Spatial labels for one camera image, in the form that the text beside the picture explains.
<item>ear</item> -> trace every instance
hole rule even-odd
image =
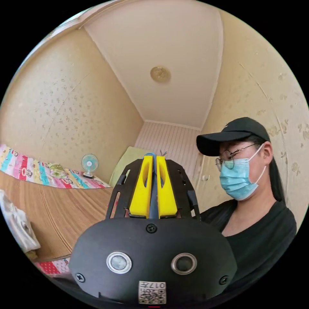
[[[274,157],[273,148],[270,142],[264,143],[261,154],[264,159],[265,165],[269,165]]]

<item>ceiling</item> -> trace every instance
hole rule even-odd
[[[127,0],[85,24],[145,121],[201,129],[221,67],[217,8],[195,0]],[[164,66],[171,78],[155,82]]]

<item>black baseball cap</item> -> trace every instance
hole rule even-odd
[[[198,135],[196,146],[201,154],[217,157],[220,155],[220,143],[236,141],[250,135],[256,135],[270,142],[266,129],[259,122],[249,117],[242,117],[229,122],[221,132]]]

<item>screw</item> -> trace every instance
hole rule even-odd
[[[227,284],[227,282],[228,282],[228,276],[223,276],[220,280],[219,280],[219,284],[220,285],[224,285],[224,284]]]
[[[76,278],[77,281],[79,281],[81,283],[85,282],[85,277],[82,274],[80,274],[80,273],[77,273],[75,275],[75,278]]]
[[[150,223],[146,226],[146,231],[151,234],[155,233],[157,231],[157,227],[153,223]]]

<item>woven mat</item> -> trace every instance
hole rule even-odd
[[[77,238],[105,219],[113,188],[59,189],[0,172],[0,188],[29,218],[41,245],[36,262],[69,256]]]

